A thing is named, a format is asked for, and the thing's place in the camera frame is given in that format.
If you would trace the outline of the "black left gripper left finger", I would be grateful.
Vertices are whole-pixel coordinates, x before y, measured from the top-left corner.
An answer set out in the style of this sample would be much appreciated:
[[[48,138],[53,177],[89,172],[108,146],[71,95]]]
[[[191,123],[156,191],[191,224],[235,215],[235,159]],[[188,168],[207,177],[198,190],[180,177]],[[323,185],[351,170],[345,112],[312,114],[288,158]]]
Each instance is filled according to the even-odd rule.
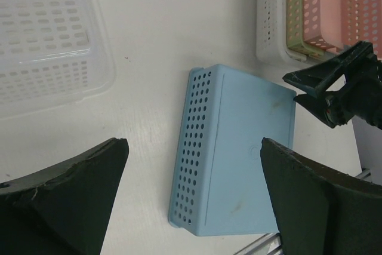
[[[100,254],[129,155],[111,138],[1,183],[1,254]]]

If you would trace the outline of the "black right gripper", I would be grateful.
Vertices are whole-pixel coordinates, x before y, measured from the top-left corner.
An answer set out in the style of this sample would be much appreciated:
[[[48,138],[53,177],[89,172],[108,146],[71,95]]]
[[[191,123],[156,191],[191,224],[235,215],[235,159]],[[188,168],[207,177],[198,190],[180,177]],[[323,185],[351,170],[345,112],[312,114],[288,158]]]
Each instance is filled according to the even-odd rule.
[[[338,78],[347,82],[338,91],[325,92]],[[341,54],[282,78],[304,91],[294,101],[327,127],[347,124],[353,117],[381,129],[381,61],[375,60],[373,44],[359,41]],[[325,92],[325,99],[320,96]]]

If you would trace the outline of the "pink perforated basket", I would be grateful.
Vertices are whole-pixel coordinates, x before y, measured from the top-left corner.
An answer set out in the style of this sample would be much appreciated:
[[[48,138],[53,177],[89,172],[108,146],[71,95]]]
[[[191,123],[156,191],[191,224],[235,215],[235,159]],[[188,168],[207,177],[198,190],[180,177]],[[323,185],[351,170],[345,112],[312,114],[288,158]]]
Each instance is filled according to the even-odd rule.
[[[366,41],[380,58],[381,0],[303,0],[303,41],[314,56]]]

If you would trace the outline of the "large white perforated basket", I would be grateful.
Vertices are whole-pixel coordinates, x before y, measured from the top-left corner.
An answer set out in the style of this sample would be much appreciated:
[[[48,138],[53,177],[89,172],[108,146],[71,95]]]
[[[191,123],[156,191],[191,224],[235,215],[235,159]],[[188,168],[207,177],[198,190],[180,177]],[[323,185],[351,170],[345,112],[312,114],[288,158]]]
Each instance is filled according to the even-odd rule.
[[[80,102],[114,79],[98,0],[1,0],[1,118]]]

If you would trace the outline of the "light blue perforated basket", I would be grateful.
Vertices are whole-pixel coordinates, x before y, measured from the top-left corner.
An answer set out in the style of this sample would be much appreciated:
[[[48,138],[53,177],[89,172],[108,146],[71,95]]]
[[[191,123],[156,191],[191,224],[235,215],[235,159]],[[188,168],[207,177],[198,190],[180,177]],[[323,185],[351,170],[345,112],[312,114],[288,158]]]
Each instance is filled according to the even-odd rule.
[[[196,236],[276,233],[260,150],[291,148],[296,93],[217,64],[189,73],[168,221]]]

